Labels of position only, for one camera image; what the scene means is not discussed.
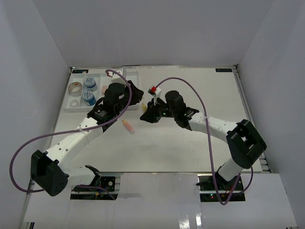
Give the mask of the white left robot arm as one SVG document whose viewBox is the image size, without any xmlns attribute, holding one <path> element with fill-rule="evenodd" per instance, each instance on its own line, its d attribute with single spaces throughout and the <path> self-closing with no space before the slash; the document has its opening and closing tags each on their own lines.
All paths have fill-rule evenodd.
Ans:
<svg viewBox="0 0 305 229">
<path fill-rule="evenodd" d="M 66 186 L 84 185 L 89 190 L 100 187 L 98 169 L 92 166 L 72 169 L 68 164 L 90 141 L 112 125 L 110 120 L 116 120 L 127 104 L 135 105 L 142 100 L 144 92 L 132 81 L 128 83 L 111 83 L 104 97 L 96 102 L 74 133 L 45 152 L 37 150 L 32 154 L 31 178 L 50 196 L 59 194 Z"/>
</svg>

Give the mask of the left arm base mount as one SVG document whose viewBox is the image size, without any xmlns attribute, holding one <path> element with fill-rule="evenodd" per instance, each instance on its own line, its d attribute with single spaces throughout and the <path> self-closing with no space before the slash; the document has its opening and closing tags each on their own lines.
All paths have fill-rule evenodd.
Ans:
<svg viewBox="0 0 305 229">
<path fill-rule="evenodd" d="M 75 170 L 76 174 L 70 177 L 74 192 L 99 191 L 108 192 L 115 190 L 116 177 L 106 175 L 90 165 L 85 165 Z"/>
</svg>

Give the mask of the small clear tape roll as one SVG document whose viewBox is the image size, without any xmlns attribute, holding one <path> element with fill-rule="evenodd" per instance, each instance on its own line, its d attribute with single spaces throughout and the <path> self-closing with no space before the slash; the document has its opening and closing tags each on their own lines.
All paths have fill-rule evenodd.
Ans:
<svg viewBox="0 0 305 229">
<path fill-rule="evenodd" d="M 79 106 L 79 101 L 78 100 L 72 100 L 70 102 L 70 107 L 78 107 Z"/>
</svg>

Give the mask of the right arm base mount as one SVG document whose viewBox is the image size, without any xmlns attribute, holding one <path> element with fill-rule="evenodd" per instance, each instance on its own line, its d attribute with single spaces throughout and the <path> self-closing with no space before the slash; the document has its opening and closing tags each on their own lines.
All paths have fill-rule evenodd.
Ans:
<svg viewBox="0 0 305 229">
<path fill-rule="evenodd" d="M 231 181 L 226 181 L 223 179 L 218 173 L 215 174 L 215 180 L 217 188 L 220 192 L 221 196 L 225 196 L 225 194 L 229 194 L 229 191 L 231 192 L 233 190 L 234 183 L 237 179 L 237 176 L 235 176 Z M 213 182 L 213 176 L 199 176 L 198 182 L 196 185 L 199 187 L 201 191 L 215 191 L 214 182 Z M 237 184 L 235 186 L 235 191 L 243 191 L 244 186 L 242 183 L 241 178 L 238 179 Z"/>
</svg>

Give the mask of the pink orange highlighter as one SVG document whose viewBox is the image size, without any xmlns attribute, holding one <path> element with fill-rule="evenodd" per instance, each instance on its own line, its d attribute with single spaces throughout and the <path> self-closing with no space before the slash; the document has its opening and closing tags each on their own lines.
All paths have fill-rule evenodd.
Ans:
<svg viewBox="0 0 305 229">
<path fill-rule="evenodd" d="M 122 120 L 123 126 L 131 133 L 134 134 L 135 130 L 134 128 L 127 122 L 126 120 Z"/>
</svg>

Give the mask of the yellow highlighter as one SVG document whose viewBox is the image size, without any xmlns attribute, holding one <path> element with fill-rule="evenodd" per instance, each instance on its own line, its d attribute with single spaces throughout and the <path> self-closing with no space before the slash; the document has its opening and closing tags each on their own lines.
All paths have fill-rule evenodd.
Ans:
<svg viewBox="0 0 305 229">
<path fill-rule="evenodd" d="M 143 113 L 147 111 L 147 106 L 145 105 L 145 103 L 142 104 L 142 111 Z"/>
</svg>

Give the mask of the large clear tape roll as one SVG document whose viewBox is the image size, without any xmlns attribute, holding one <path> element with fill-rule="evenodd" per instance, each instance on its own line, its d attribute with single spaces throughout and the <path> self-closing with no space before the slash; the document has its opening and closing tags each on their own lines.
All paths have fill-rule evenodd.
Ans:
<svg viewBox="0 0 305 229">
<path fill-rule="evenodd" d="M 81 96 L 82 84 L 80 82 L 72 82 L 68 86 L 68 92 L 69 92 L 70 96 L 73 96 L 73 97 Z"/>
</svg>

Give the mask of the blue slime jar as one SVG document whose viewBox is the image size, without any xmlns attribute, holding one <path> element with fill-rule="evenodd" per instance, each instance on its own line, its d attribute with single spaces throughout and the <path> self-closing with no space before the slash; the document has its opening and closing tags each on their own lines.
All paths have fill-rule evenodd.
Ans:
<svg viewBox="0 0 305 229">
<path fill-rule="evenodd" d="M 86 90 L 95 92 L 97 90 L 97 83 L 93 77 L 86 77 L 84 79 L 84 85 Z"/>
<path fill-rule="evenodd" d="M 84 91 L 81 96 L 87 106 L 95 105 L 96 99 L 92 91 Z"/>
</svg>

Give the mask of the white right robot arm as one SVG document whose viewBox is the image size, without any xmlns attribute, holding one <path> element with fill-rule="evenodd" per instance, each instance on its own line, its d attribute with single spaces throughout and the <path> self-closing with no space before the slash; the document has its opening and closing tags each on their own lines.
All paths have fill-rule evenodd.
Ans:
<svg viewBox="0 0 305 229">
<path fill-rule="evenodd" d="M 231 157 L 219 168 L 215 184 L 220 190 L 227 190 L 233 178 L 244 169 L 250 169 L 254 162 L 267 149 L 257 129 L 249 120 L 238 123 L 207 117 L 197 109 L 187 107 L 178 91 L 169 91 L 165 100 L 160 98 L 161 90 L 149 89 L 153 99 L 140 120 L 157 123 L 162 117 L 173 118 L 181 128 L 202 132 L 228 144 Z"/>
</svg>

